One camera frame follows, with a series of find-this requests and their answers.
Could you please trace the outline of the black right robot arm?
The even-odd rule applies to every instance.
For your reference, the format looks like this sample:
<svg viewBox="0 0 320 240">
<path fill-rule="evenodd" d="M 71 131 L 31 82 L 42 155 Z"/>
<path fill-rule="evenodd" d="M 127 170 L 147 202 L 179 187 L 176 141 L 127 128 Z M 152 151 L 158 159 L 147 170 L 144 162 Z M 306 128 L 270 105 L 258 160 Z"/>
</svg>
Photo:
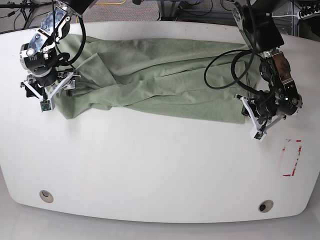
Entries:
<svg viewBox="0 0 320 240">
<path fill-rule="evenodd" d="M 56 0 L 51 2 L 51 12 L 47 14 L 29 43 L 22 45 L 19 56 L 22 67 L 27 70 L 26 80 L 20 87 L 28 98 L 39 100 L 41 111 L 55 108 L 54 96 L 66 91 L 68 96 L 76 89 L 76 79 L 81 75 L 76 71 L 74 62 L 80 57 L 86 42 L 83 13 L 91 8 L 94 0 Z M 70 30 L 73 16 L 78 17 L 82 40 L 74 57 L 58 48 L 60 40 Z"/>
</svg>

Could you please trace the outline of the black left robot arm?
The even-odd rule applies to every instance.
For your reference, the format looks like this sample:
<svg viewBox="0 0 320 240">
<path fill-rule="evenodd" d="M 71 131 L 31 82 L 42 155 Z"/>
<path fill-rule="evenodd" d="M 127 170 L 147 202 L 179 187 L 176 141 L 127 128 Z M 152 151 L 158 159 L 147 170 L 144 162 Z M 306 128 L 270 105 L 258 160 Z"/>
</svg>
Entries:
<svg viewBox="0 0 320 240">
<path fill-rule="evenodd" d="M 233 82 L 218 89 L 223 90 L 237 84 L 249 92 L 248 97 L 237 94 L 235 98 L 243 104 L 242 115 L 250 117 L 253 124 L 250 137 L 263 141 L 271 127 L 302 108 L 303 99 L 292 78 L 291 66 L 284 53 L 279 50 L 284 45 L 284 40 L 273 20 L 273 11 L 278 2 L 257 0 L 254 4 L 249 1 L 246 5 L 236 1 L 233 4 L 232 15 L 248 49 L 234 50 L 236 56 L 230 67 Z M 250 64 L 254 57 L 260 59 L 259 72 L 268 83 L 268 91 L 256 90 L 242 83 L 241 79 L 249 71 L 248 66 L 240 76 L 236 75 L 236 63 L 246 55 L 250 55 Z"/>
</svg>

